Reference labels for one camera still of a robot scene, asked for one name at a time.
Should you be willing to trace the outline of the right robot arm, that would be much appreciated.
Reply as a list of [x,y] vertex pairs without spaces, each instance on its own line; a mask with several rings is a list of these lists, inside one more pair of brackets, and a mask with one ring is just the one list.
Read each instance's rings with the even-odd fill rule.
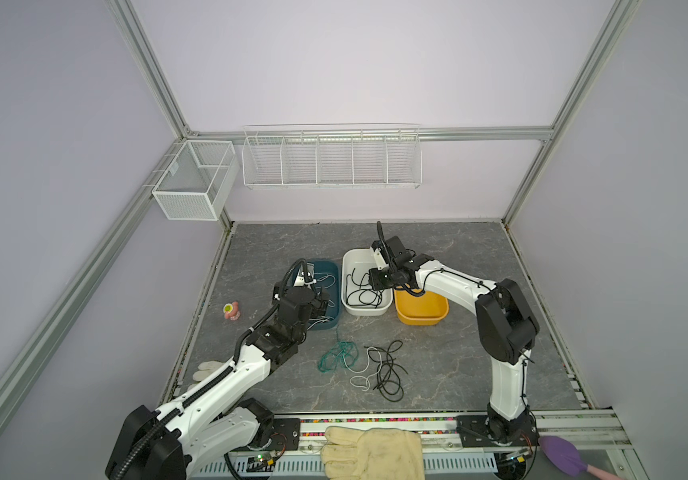
[[540,325],[518,283],[462,273],[432,256],[415,253],[397,236],[386,238],[381,222],[376,229],[378,239],[371,244],[376,266],[368,272],[372,289],[404,291],[413,297],[434,293],[464,307],[476,319],[492,373],[486,420],[478,436],[500,446],[531,441],[537,426],[527,398],[527,375]]

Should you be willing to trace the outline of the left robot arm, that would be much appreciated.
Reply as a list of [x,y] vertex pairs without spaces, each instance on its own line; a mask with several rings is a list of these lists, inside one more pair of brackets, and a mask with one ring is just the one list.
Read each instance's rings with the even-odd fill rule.
[[311,318],[328,307],[305,259],[273,290],[272,306],[236,341],[232,357],[192,389],[124,420],[105,475],[109,479],[187,479],[237,448],[265,443],[273,414],[246,392],[297,354]]

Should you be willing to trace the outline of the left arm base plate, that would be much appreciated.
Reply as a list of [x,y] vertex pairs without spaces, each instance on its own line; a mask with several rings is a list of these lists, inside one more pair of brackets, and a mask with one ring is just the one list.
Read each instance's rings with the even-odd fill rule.
[[259,429],[246,446],[253,451],[296,451],[301,440],[299,418],[275,418],[259,425]]

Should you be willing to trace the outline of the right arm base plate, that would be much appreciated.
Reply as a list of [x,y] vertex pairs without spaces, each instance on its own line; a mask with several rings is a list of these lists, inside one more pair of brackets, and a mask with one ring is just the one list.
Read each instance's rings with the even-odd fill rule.
[[456,432],[465,448],[528,446],[536,442],[529,420],[508,421],[486,414],[457,416]]

